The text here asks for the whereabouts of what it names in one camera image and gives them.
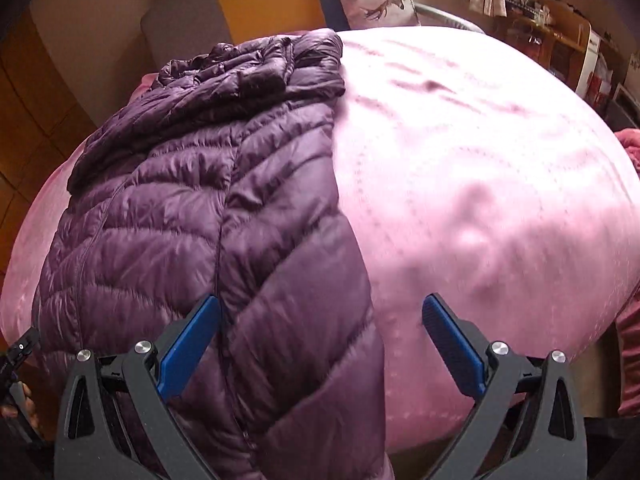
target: quilted down jacket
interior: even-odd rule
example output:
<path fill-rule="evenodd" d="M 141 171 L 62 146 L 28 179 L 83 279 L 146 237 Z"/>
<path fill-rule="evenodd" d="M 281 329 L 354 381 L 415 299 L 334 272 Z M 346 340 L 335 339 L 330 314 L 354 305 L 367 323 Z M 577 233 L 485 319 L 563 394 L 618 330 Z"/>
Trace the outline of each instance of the quilted down jacket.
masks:
<path fill-rule="evenodd" d="M 332 166 L 341 54 L 319 30 L 167 65 L 88 139 L 42 269 L 37 357 L 58 391 L 80 349 L 126 352 L 220 298 L 224 329 L 170 406 L 222 479 L 393 478 Z"/>

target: wooden shelf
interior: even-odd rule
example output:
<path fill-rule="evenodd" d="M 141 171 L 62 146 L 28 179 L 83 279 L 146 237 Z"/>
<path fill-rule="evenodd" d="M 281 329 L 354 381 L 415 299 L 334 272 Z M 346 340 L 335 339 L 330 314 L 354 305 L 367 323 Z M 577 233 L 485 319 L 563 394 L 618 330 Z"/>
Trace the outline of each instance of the wooden shelf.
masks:
<path fill-rule="evenodd" d="M 561 34 L 557 30 L 554 30 L 551 27 L 547 27 L 546 25 L 539 25 L 530 18 L 526 18 L 525 16 L 518 16 L 517 18 L 514 19 L 514 21 L 527 23 L 527 25 L 530 25 L 532 28 L 535 28 L 536 30 L 542 32 L 546 36 L 553 37 L 556 41 L 559 41 L 559 43 L 565 44 L 569 48 L 577 50 L 581 54 L 584 54 L 587 52 L 586 49 L 578 45 L 574 40 L 570 40 L 564 34 Z"/>

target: pink blanket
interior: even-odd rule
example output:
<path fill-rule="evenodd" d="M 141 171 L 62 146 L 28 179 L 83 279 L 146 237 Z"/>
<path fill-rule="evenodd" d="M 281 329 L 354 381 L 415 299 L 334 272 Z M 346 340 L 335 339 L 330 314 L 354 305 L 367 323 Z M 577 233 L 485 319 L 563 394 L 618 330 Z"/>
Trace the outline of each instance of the pink blanket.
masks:
<path fill-rule="evenodd" d="M 518 352 L 575 356 L 640 282 L 640 183 L 602 120 L 505 44 L 439 27 L 341 36 L 334 166 L 372 283 L 398 450 L 447 436 L 470 407 L 421 327 L 424 296 L 439 292 Z M 0 300 L 9 340 L 28 325 L 66 204 L 61 170 L 14 249 Z"/>

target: metal screw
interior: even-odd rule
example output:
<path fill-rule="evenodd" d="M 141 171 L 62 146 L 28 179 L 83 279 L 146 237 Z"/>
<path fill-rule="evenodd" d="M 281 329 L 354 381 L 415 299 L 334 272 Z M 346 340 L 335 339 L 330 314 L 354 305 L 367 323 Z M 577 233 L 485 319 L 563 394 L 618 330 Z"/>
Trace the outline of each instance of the metal screw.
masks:
<path fill-rule="evenodd" d="M 566 361 L 566 355 L 564 355 L 564 352 L 562 352 L 561 350 L 554 350 L 553 352 L 551 352 L 551 358 L 556 363 L 564 363 Z"/>
<path fill-rule="evenodd" d="M 81 350 L 81 351 L 78 352 L 78 355 L 77 355 L 77 359 L 81 363 L 84 363 L 85 361 L 88 361 L 89 357 L 91 357 L 91 351 L 90 350 Z"/>
<path fill-rule="evenodd" d="M 151 343 L 149 341 L 139 341 L 136 343 L 136 354 L 146 354 L 151 350 Z"/>
<path fill-rule="evenodd" d="M 491 345 L 491 350 L 497 355 L 507 355 L 509 353 L 509 346 L 502 341 L 496 341 Z"/>

